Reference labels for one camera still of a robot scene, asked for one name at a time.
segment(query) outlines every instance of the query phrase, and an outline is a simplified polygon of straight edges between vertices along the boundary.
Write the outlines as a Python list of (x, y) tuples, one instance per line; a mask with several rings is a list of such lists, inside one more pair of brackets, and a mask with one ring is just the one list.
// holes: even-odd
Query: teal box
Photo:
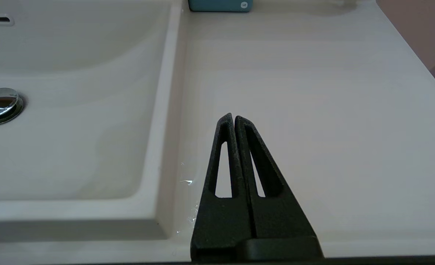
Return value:
[(194, 12), (249, 12), (253, 0), (188, 0)]

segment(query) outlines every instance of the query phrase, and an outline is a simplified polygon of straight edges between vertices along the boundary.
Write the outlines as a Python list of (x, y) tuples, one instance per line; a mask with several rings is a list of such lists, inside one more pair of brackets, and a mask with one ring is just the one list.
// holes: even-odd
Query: white sink basin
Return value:
[(0, 87), (27, 102), (0, 125), (0, 241), (170, 233), (181, 5), (0, 1)]

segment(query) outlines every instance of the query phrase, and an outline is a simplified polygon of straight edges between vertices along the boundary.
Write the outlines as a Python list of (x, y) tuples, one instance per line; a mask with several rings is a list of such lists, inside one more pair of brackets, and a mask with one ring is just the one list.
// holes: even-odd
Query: countertop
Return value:
[(375, 1), (189, 14), (169, 240), (0, 244), (0, 264), (189, 259), (217, 120), (258, 128), (326, 257), (435, 254), (435, 79)]

